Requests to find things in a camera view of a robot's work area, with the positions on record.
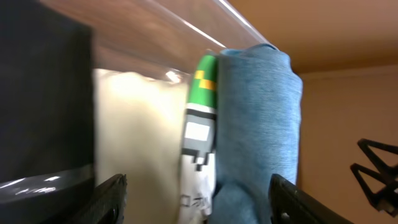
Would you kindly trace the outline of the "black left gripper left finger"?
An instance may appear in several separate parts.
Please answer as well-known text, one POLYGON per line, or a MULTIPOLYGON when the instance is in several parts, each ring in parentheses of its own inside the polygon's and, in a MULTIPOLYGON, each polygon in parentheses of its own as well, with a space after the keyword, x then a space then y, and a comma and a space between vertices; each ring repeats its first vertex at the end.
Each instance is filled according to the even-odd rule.
POLYGON ((127 179, 116 174, 97 186, 90 201, 67 224, 123 224, 127 179))

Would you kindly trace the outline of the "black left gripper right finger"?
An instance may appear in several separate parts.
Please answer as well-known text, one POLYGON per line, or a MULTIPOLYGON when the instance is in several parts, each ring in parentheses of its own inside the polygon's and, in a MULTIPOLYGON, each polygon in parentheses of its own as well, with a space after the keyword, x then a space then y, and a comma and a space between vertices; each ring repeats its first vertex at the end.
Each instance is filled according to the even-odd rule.
POLYGON ((272 224, 353 224, 279 174, 269 187, 272 224))

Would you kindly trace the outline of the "black garment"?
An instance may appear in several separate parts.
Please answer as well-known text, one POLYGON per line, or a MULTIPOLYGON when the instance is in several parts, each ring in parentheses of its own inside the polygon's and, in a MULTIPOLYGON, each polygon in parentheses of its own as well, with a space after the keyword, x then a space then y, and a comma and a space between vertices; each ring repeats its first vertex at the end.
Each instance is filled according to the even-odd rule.
POLYGON ((1 222, 64 222, 94 189, 91 30, 1 2, 1 222))

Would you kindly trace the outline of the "cream cloth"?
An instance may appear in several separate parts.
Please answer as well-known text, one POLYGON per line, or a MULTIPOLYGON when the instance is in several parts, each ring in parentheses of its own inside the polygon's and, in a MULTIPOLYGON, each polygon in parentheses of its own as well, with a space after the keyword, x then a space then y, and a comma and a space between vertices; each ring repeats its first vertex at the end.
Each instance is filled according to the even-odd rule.
POLYGON ((96 69, 96 182, 127 177, 125 223, 176 223, 188 86, 96 69))

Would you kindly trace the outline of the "blue denim jeans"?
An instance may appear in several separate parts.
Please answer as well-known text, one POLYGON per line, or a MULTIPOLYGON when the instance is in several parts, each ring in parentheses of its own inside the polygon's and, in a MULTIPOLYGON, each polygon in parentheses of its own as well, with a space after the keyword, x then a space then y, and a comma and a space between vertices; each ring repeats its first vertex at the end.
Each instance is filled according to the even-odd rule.
POLYGON ((269 223, 271 177, 297 179, 303 83, 268 44, 218 57, 216 190, 210 223, 269 223))

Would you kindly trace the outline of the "white printed t-shirt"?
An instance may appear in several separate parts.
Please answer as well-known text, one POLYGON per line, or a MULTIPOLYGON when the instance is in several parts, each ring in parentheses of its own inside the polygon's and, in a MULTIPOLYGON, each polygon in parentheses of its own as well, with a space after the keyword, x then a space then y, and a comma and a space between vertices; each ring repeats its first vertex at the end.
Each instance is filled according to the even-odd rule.
POLYGON ((205 223, 216 184, 216 80, 218 61, 205 54, 193 74, 183 125, 178 224, 205 223))

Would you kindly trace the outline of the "clear plastic storage bin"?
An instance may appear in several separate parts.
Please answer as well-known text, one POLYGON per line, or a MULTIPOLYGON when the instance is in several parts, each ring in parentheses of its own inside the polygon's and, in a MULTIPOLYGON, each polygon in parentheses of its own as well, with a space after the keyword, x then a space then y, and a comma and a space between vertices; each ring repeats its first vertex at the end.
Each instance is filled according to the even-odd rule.
POLYGON ((97 68, 184 78, 209 51, 267 40, 228 1, 44 0, 93 29, 97 68))

